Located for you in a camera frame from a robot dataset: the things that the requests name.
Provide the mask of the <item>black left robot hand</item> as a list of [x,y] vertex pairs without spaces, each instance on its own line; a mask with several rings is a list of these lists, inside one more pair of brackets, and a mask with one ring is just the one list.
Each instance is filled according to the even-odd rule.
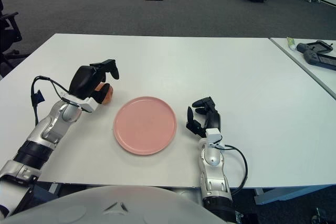
[[97,103],[103,104],[111,91],[111,85],[106,82],[106,73],[110,73],[116,80],[119,79],[114,59],[79,67],[70,83],[68,93],[81,100],[93,98]]

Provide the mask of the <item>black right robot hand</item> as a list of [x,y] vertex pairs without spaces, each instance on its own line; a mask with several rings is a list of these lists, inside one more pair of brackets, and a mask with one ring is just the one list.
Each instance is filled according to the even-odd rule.
[[215,102],[211,97],[202,98],[192,103],[192,107],[195,108],[195,112],[205,116],[204,126],[201,126],[200,122],[194,119],[193,110],[189,106],[187,109],[187,123],[186,128],[195,135],[201,138],[206,137],[207,129],[217,128],[221,131],[221,117],[219,112],[215,108]]

